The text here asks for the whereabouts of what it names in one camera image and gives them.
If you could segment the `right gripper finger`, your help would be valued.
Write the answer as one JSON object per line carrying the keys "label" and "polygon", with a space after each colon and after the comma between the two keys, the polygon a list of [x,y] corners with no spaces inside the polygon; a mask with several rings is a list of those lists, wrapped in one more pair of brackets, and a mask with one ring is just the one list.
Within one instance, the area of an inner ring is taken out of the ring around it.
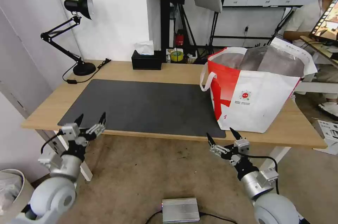
{"label": "right gripper finger", "polygon": [[215,143],[214,139],[210,136],[209,133],[206,133],[206,135],[207,135],[208,144],[210,146],[210,151],[224,160],[233,162],[232,156],[233,156],[234,145],[233,144],[230,144],[227,146],[218,145]]}
{"label": "right gripper finger", "polygon": [[246,138],[245,137],[242,137],[241,135],[240,135],[240,133],[239,132],[237,132],[236,130],[234,130],[233,128],[231,128],[230,127],[230,131],[231,131],[231,133],[233,134],[233,136],[234,136],[234,138],[235,138],[235,140],[236,140],[236,142],[237,143],[240,143],[240,142],[246,142]]}

